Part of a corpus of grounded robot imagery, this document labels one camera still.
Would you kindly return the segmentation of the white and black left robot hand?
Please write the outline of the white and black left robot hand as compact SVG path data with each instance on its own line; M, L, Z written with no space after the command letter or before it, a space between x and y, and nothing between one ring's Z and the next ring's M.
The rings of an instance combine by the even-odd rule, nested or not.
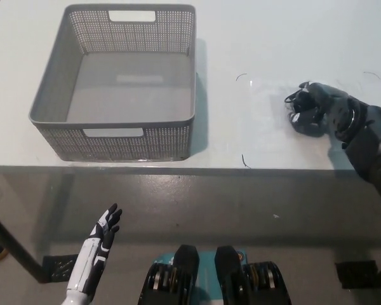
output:
M94 297L104 272L122 210L115 203L96 222L77 256L67 289Z

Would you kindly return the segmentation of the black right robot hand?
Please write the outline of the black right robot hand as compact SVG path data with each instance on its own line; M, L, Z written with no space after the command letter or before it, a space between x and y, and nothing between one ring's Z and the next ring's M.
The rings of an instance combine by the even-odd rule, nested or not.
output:
M309 135L330 129L336 138L348 142L353 138L359 121L359 101L347 92L317 82L304 82L287 96L292 127Z

